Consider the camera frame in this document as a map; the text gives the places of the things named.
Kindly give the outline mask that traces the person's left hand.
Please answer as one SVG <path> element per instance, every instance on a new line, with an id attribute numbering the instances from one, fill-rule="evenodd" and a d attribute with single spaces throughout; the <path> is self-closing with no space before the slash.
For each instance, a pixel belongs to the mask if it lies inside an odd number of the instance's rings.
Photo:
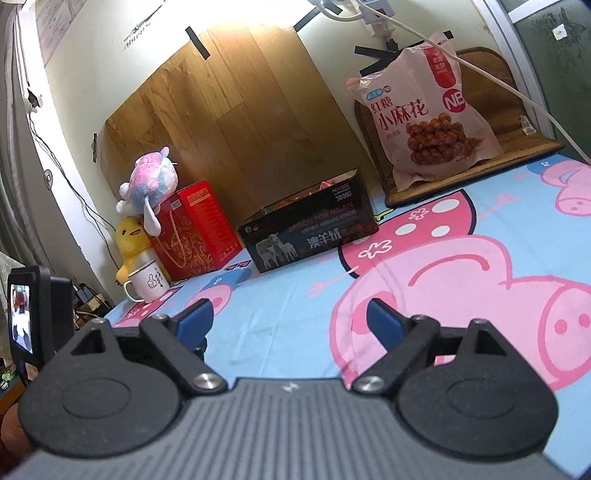
<path id="1" fill-rule="evenodd" d="M 1 418 L 1 475 L 19 466 L 35 450 L 18 418 L 18 403 L 12 405 Z"/>

